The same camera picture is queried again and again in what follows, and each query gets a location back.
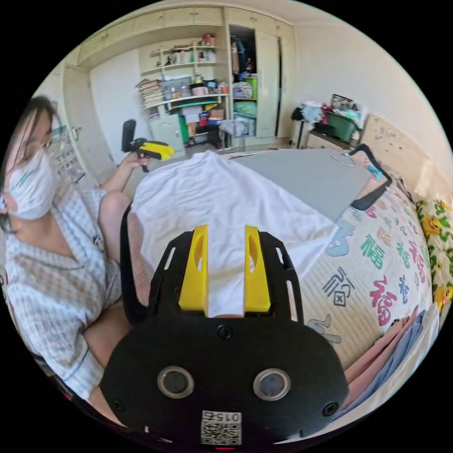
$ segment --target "face mask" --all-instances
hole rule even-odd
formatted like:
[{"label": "face mask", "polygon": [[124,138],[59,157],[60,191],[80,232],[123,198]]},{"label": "face mask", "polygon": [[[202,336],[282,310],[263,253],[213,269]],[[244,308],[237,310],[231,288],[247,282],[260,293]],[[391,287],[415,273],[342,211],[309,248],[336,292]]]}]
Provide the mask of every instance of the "face mask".
[{"label": "face mask", "polygon": [[26,165],[11,173],[9,193],[16,201],[17,212],[9,213],[25,220],[41,218],[50,211],[57,184],[49,156],[37,151]]}]

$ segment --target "pink fabric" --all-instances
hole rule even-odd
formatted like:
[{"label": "pink fabric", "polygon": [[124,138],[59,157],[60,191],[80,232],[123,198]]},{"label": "pink fabric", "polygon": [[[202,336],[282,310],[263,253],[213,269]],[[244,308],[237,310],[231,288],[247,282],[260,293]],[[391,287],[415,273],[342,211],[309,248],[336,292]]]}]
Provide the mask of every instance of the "pink fabric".
[{"label": "pink fabric", "polygon": [[349,395],[342,409],[348,407],[373,382],[373,379],[395,351],[401,337],[415,322],[418,312],[417,306],[411,316],[395,322],[365,354],[344,372],[349,385]]}]

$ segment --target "stack of books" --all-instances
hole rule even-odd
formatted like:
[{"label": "stack of books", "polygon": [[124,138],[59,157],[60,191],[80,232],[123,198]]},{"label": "stack of books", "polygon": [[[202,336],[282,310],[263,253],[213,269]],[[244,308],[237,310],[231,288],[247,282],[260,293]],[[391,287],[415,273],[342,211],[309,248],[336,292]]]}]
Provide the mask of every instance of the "stack of books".
[{"label": "stack of books", "polygon": [[153,104],[158,104],[164,100],[159,80],[143,79],[136,88],[140,93],[145,108]]}]

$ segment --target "pillow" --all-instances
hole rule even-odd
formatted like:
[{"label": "pillow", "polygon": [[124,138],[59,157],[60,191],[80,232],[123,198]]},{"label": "pillow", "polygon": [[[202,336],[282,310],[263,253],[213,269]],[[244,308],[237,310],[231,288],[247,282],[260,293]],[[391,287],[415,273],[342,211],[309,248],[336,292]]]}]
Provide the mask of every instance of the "pillow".
[{"label": "pillow", "polygon": [[416,207],[428,244],[433,299],[441,310],[453,298],[453,211],[441,200],[421,200]]}]

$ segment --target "dark hair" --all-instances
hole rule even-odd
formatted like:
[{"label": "dark hair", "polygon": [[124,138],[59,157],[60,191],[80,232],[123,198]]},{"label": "dark hair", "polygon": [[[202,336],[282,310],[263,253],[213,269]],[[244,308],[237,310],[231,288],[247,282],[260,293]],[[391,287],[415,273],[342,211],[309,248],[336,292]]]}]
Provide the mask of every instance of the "dark hair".
[{"label": "dark hair", "polygon": [[[54,106],[52,105],[52,102],[50,101],[49,98],[47,98],[46,96],[35,96],[34,98],[31,98],[29,100],[27,106],[25,107],[25,110],[23,111],[22,115],[19,118],[19,121],[17,122],[16,128],[14,129],[14,132],[8,143],[5,157],[3,158],[3,162],[0,167],[0,192],[2,192],[5,187],[6,163],[8,161],[8,157],[11,153],[11,148],[17,137],[17,133],[18,133],[19,129],[24,125],[25,121],[31,116],[31,114],[36,112],[36,115],[33,120],[33,126],[32,126],[32,133],[33,133],[34,129],[36,128],[36,125],[38,124],[39,118],[41,117],[41,114],[44,111],[46,111],[49,115],[50,124],[52,124],[54,118],[56,118],[61,125],[61,121],[58,116],[58,113],[56,112],[56,110],[55,110]],[[4,232],[11,232],[11,224],[9,221],[8,213],[6,213],[6,214],[0,213],[0,228]]]}]

